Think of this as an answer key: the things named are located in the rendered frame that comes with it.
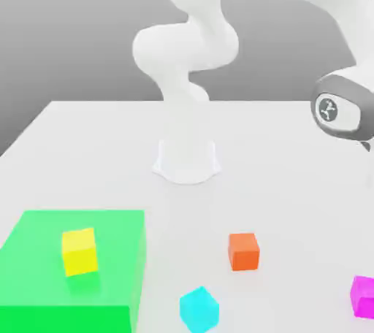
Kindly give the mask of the small orange cube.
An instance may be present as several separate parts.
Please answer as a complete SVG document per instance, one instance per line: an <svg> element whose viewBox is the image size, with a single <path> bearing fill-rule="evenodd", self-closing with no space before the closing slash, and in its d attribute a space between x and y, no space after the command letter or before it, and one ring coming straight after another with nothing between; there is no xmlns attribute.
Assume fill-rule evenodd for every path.
<svg viewBox="0 0 374 333"><path fill-rule="evenodd" d="M258 269L260 248L254 233L230 234L228 252L233 271Z"/></svg>

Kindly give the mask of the small yellow cube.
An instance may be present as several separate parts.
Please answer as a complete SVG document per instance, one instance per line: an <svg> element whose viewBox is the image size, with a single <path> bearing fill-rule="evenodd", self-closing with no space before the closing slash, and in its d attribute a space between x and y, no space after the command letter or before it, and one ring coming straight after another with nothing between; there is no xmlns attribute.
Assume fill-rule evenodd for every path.
<svg viewBox="0 0 374 333"><path fill-rule="evenodd" d="M62 258L67 277L97 272L94 229L65 231L62 234Z"/></svg>

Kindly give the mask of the small cyan cube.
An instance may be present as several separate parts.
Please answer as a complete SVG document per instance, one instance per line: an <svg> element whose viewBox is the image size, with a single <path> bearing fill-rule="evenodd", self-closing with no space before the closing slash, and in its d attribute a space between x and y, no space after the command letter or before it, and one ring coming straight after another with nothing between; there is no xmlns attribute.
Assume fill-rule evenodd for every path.
<svg viewBox="0 0 374 333"><path fill-rule="evenodd" d="M206 333L219 323L219 303L204 286L180 298L179 312L190 333Z"/></svg>

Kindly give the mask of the small magenta cube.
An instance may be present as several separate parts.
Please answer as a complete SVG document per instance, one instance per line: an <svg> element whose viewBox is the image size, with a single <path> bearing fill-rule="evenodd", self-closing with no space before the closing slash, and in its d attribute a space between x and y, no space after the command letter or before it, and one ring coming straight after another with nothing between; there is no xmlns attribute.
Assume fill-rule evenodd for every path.
<svg viewBox="0 0 374 333"><path fill-rule="evenodd" d="M374 319L374 278L356 275L350 298L355 317Z"/></svg>

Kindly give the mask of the large green box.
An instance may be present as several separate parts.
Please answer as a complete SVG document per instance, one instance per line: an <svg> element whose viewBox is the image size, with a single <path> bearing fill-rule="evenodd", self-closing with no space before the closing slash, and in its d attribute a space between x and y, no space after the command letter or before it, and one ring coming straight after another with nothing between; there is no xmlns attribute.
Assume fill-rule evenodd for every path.
<svg viewBox="0 0 374 333"><path fill-rule="evenodd" d="M94 230L98 269L67 277L65 231ZM0 248L0 333L136 333L141 210L27 210Z"/></svg>

